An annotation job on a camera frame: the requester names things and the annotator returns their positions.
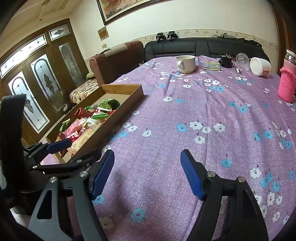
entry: white mug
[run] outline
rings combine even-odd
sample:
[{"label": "white mug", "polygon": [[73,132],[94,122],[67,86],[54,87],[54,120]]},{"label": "white mug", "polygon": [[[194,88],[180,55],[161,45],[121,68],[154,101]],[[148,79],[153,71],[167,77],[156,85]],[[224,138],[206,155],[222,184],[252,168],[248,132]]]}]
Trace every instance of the white mug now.
[{"label": "white mug", "polygon": [[177,70],[183,74],[190,74],[196,70],[195,56],[182,55],[175,58]]}]

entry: white wall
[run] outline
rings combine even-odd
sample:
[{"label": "white wall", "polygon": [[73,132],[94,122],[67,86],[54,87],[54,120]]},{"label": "white wall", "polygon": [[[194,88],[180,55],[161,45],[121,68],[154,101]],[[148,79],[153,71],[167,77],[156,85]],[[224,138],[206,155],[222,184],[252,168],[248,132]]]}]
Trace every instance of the white wall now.
[{"label": "white wall", "polygon": [[157,32],[180,29],[230,30],[278,45],[276,23],[267,0],[164,1],[108,24],[110,37],[103,41],[97,33],[104,24],[96,0],[83,0],[70,21],[85,60],[102,51],[104,43],[112,47]]}]

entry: blue gripper pad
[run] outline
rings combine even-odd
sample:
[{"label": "blue gripper pad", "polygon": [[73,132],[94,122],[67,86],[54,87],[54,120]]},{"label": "blue gripper pad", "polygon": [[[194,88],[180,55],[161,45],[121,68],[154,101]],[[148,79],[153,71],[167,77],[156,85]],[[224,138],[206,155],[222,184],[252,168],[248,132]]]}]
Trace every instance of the blue gripper pad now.
[{"label": "blue gripper pad", "polygon": [[99,170],[97,176],[94,179],[93,190],[91,192],[93,200],[95,200],[97,196],[100,196],[102,194],[109,174],[113,168],[114,159],[114,152],[112,150],[107,150],[104,156],[102,157],[101,161],[104,161],[104,164],[102,165],[101,169]]},{"label": "blue gripper pad", "polygon": [[181,152],[181,165],[191,187],[191,190],[195,196],[200,200],[204,197],[204,192],[202,190],[202,182],[195,171],[194,163],[197,163],[188,150],[183,150]]}]

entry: pink knitted cover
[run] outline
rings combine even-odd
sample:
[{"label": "pink knitted cover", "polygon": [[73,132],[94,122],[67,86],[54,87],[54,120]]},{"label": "pink knitted cover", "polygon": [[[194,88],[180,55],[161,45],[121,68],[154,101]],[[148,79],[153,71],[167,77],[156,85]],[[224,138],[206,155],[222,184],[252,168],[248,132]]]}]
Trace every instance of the pink knitted cover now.
[{"label": "pink knitted cover", "polygon": [[279,97],[289,103],[292,103],[296,88],[296,76],[288,70],[281,68],[281,81],[279,83],[278,95]]}]

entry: patterned bedspread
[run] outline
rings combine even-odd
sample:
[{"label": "patterned bedspread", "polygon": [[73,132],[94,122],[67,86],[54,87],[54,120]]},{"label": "patterned bedspread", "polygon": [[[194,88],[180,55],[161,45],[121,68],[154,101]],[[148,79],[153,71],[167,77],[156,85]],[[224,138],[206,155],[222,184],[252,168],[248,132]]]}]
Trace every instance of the patterned bedspread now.
[{"label": "patterned bedspread", "polygon": [[[180,164],[189,149],[220,177],[246,178],[262,211],[270,240],[296,202],[296,104],[279,99],[279,76],[256,77],[235,69],[188,75],[174,57],[156,58],[114,84],[142,84],[145,97],[105,140],[115,165],[94,201],[109,240],[186,240],[201,201]],[[215,238],[220,235],[223,198]]]}]

